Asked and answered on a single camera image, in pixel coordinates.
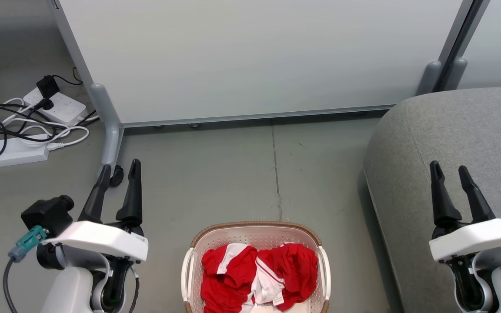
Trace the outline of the long white power strip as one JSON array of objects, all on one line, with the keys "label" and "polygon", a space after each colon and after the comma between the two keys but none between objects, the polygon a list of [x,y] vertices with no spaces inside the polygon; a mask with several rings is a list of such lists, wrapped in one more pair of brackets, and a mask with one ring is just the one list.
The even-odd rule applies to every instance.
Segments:
[{"label": "long white power strip", "polygon": [[[0,140],[0,151],[4,140]],[[48,160],[47,144],[13,137],[0,155],[0,167],[18,166],[26,163],[44,162]]]}]

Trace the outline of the square white power strip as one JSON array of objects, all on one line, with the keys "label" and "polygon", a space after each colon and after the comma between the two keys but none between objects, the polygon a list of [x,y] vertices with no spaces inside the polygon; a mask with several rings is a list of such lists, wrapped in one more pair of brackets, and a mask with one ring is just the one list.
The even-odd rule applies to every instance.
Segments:
[{"label": "square white power strip", "polygon": [[49,98],[53,107],[46,110],[40,108],[37,111],[53,122],[66,126],[74,126],[87,117],[88,111],[83,103],[80,103],[60,92]]}]

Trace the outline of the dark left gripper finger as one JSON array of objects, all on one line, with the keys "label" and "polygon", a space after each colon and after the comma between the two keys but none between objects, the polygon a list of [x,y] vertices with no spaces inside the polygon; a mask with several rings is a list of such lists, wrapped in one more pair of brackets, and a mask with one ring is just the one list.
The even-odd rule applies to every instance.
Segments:
[{"label": "dark left gripper finger", "polygon": [[127,192],[123,206],[117,211],[116,220],[129,226],[140,226],[143,222],[143,214],[141,162],[139,159],[133,159],[127,178]]},{"label": "dark left gripper finger", "polygon": [[78,221],[90,221],[93,223],[102,223],[101,213],[103,210],[103,203],[105,193],[110,185],[111,166],[106,164],[103,166],[99,178],[96,180],[85,206],[78,217]]}]

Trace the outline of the large white partition panel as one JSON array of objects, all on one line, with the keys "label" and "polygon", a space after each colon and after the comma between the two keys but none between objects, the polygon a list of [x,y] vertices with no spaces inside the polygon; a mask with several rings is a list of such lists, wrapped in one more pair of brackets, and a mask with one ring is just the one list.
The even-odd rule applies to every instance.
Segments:
[{"label": "large white partition panel", "polygon": [[101,119],[124,127],[386,110],[467,0],[47,0]]}]

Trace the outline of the grey fabric sofa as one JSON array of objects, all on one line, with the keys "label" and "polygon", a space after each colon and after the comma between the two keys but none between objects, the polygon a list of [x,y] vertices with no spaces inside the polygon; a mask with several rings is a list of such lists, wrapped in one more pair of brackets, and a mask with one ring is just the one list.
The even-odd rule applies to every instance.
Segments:
[{"label": "grey fabric sofa", "polygon": [[434,160],[464,221],[471,221],[471,210],[460,166],[501,218],[501,87],[404,100],[381,118],[370,139],[364,176],[404,313],[461,313],[451,270],[434,261],[429,248]]}]

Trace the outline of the red shorts white band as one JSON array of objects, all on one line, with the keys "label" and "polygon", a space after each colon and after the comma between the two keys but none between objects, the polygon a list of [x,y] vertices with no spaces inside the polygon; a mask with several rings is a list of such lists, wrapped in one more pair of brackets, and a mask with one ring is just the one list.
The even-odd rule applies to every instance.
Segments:
[{"label": "red shorts white band", "polygon": [[256,248],[244,243],[226,244],[205,252],[200,290],[204,313],[250,313],[254,306],[252,285],[257,255]]}]

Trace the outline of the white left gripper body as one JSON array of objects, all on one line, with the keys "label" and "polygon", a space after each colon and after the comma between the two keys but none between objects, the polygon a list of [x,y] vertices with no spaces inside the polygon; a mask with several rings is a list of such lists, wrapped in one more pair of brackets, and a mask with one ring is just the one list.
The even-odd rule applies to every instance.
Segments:
[{"label": "white left gripper body", "polygon": [[42,244],[63,244],[140,262],[147,260],[149,251],[149,242],[144,236],[90,221],[73,222],[61,234],[46,238]]}]

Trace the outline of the white perforated laundry basket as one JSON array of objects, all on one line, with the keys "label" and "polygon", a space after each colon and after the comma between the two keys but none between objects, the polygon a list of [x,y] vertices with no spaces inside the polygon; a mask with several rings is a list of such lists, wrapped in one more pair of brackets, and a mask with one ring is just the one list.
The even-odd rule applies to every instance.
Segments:
[{"label": "white perforated laundry basket", "polygon": [[318,257],[317,285],[314,293],[286,313],[328,313],[331,295],[331,269],[322,241],[310,228],[290,222],[243,221],[215,224],[201,230],[185,254],[181,270],[181,294],[186,313],[204,313],[200,290],[203,280],[203,254],[212,248],[244,243],[258,250],[283,243],[300,243]]}]

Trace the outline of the grey partition foot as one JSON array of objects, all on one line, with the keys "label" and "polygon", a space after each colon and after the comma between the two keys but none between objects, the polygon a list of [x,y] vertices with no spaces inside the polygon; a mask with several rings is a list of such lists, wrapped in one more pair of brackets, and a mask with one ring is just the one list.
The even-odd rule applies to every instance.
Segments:
[{"label": "grey partition foot", "polygon": [[429,62],[424,70],[415,96],[432,93],[440,76],[442,64],[439,60]]},{"label": "grey partition foot", "polygon": [[453,61],[443,81],[443,91],[456,90],[467,68],[468,60],[461,57]]},{"label": "grey partition foot", "polygon": [[103,84],[93,83],[89,89],[89,96],[105,127],[101,166],[109,165],[111,170],[114,170],[123,140],[124,127]]}]

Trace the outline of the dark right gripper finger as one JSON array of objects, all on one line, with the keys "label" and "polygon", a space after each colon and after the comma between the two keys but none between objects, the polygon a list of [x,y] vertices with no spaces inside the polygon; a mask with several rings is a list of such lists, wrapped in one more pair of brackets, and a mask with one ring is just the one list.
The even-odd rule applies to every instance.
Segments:
[{"label": "dark right gripper finger", "polygon": [[495,219],[496,216],[490,208],[487,200],[483,196],[481,189],[475,184],[466,166],[458,168],[461,186],[467,195],[469,207],[471,209],[471,223],[481,223]]},{"label": "dark right gripper finger", "polygon": [[440,228],[452,228],[462,220],[445,187],[445,176],[438,161],[430,163],[431,199],[434,224]]}]

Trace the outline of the red shirt white collar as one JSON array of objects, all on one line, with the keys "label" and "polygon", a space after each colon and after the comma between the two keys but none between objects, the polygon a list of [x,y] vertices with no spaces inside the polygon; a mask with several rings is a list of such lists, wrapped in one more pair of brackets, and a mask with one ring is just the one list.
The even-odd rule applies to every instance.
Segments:
[{"label": "red shirt white collar", "polygon": [[287,312],[308,300],[316,290],[318,257],[300,243],[260,250],[255,264],[257,271],[250,297],[254,305],[272,305]]}]

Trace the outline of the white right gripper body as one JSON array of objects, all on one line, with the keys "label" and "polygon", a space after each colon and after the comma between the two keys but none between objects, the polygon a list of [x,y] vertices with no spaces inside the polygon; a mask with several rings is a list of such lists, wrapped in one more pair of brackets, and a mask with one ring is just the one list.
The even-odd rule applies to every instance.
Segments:
[{"label": "white right gripper body", "polygon": [[463,226],[429,242],[433,260],[449,261],[453,257],[501,247],[501,219]]}]

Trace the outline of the black power adapter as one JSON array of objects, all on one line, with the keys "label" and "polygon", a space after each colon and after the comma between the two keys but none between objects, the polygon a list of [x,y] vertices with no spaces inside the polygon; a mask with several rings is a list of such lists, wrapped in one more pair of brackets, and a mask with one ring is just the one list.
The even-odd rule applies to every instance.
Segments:
[{"label": "black power adapter", "polygon": [[36,87],[42,99],[50,99],[60,92],[60,88],[52,75],[46,75],[36,82]]}]

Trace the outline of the black caster wheel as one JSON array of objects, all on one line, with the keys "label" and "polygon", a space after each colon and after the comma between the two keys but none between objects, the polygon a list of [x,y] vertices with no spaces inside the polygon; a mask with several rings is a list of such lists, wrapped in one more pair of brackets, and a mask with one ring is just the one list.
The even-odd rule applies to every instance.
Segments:
[{"label": "black caster wheel", "polygon": [[123,179],[124,169],[121,166],[116,165],[114,167],[113,174],[110,177],[109,186],[113,188],[118,187],[123,182]]}]

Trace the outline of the narrow white partition panel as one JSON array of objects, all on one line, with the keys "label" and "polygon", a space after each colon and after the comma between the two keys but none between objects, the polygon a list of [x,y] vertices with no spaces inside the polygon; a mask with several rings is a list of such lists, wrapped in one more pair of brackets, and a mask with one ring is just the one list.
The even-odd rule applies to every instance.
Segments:
[{"label": "narrow white partition panel", "polygon": [[463,57],[458,89],[501,87],[501,0],[490,0]]}]

